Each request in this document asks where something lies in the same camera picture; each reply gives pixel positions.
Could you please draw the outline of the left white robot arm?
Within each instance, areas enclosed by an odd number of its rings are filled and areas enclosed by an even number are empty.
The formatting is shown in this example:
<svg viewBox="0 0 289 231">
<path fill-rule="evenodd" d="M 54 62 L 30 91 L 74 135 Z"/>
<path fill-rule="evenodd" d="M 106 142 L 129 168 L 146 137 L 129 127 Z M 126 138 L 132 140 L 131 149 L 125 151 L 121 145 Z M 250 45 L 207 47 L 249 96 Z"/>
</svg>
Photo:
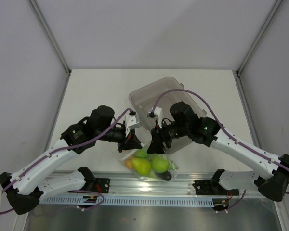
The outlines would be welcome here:
<svg viewBox="0 0 289 231">
<path fill-rule="evenodd" d="M 32 163 L 14 173 L 0 174 L 2 191 L 18 215 L 33 210 L 44 199 L 73 192 L 93 192 L 96 178 L 87 167 L 63 177 L 49 179 L 63 163 L 95 146 L 98 140 L 116 143 L 118 151 L 141 149 L 135 134 L 141 126 L 137 113 L 128 108 L 117 119 L 114 110 L 101 105 L 65 130 L 55 144 Z"/>
</svg>

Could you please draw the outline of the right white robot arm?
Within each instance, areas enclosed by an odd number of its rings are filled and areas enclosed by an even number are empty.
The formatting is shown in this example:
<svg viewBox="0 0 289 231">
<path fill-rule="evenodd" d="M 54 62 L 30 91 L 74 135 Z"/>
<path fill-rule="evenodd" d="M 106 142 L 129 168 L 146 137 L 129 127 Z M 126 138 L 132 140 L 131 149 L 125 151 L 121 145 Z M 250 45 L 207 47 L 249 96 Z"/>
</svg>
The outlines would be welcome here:
<svg viewBox="0 0 289 231">
<path fill-rule="evenodd" d="M 167 124 L 162 109 L 152 108 L 148 117 L 156 125 L 151 129 L 152 140 L 148 154 L 164 154 L 172 141 L 188 137 L 191 141 L 219 150 L 245 164 L 251 171 L 231 172 L 218 169 L 210 181 L 215 194 L 226 190 L 257 190 L 264 197 L 281 202 L 289 184 L 289 155 L 278 156 L 251 145 L 223 128 L 216 120 L 199 117 L 184 102 L 170 108 L 173 121 Z"/>
</svg>

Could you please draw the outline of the green bumpy toy guava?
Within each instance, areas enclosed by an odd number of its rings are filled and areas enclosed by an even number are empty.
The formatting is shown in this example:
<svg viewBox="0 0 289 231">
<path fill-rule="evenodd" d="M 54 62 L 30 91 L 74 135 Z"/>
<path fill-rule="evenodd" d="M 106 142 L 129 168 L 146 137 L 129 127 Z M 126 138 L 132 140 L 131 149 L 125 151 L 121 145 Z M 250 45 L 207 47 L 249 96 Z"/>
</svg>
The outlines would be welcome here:
<svg viewBox="0 0 289 231">
<path fill-rule="evenodd" d="M 133 155 L 136 158 L 144 158 L 144 159 L 148 158 L 148 153 L 146 152 L 146 150 L 143 149 L 137 150 Z"/>
</svg>

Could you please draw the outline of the purple toy eggplant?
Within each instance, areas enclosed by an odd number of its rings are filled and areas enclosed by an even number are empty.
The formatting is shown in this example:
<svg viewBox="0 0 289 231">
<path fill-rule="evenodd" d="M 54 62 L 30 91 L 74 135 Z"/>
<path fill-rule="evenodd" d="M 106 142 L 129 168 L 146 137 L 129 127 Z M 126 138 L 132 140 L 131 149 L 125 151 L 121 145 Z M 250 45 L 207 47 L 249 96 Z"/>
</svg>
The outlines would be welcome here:
<svg viewBox="0 0 289 231">
<path fill-rule="evenodd" d="M 157 173 L 156 172 L 156 176 L 163 181 L 170 181 L 172 180 L 172 175 L 169 171 L 165 171 L 163 173 Z"/>
</svg>

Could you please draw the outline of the clear dotted zip top bag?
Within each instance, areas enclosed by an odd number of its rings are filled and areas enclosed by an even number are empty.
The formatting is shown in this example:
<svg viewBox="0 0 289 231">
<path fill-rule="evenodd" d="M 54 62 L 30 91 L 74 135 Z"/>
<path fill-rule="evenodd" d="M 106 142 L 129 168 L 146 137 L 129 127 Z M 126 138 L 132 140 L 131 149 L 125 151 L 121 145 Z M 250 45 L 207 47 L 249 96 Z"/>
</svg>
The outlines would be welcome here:
<svg viewBox="0 0 289 231">
<path fill-rule="evenodd" d="M 179 174 L 179 167 L 167 154 L 148 154 L 148 144 L 141 149 L 124 150 L 114 156 L 135 177 L 142 181 L 172 181 Z"/>
</svg>

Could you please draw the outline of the green toy apple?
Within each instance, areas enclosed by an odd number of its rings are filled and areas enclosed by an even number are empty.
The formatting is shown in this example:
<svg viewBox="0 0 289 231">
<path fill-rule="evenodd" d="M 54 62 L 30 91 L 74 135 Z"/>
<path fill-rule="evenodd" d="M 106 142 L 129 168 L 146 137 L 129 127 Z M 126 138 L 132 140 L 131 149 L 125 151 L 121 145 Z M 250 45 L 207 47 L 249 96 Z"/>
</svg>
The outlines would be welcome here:
<svg viewBox="0 0 289 231">
<path fill-rule="evenodd" d="M 163 173 L 168 170 L 168 159 L 163 155 L 155 155 L 152 159 L 152 169 L 157 173 Z"/>
</svg>

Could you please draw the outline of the green ridged toy gourd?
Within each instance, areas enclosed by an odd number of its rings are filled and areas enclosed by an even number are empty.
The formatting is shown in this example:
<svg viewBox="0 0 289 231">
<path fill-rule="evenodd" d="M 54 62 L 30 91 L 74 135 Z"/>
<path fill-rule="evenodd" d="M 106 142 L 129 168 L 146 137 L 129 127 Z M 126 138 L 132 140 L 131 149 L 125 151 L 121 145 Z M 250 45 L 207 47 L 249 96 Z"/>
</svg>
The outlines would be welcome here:
<svg viewBox="0 0 289 231">
<path fill-rule="evenodd" d="M 175 171 L 179 170 L 179 167 L 172 160 L 168 160 L 168 163 L 169 163 L 168 170 L 175 170 Z"/>
</svg>

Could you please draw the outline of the orange toy fruit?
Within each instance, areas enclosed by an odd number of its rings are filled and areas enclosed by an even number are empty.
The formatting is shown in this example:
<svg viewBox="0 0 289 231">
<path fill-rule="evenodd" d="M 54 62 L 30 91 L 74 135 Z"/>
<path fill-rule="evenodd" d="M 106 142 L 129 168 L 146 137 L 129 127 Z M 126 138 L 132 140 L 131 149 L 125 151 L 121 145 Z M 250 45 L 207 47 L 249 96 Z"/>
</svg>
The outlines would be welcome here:
<svg viewBox="0 0 289 231">
<path fill-rule="evenodd" d="M 131 163 L 131 159 L 126 159 L 124 160 L 124 164 L 125 166 L 130 169 L 130 170 L 133 170 L 133 166 L 132 166 L 132 163 Z"/>
</svg>

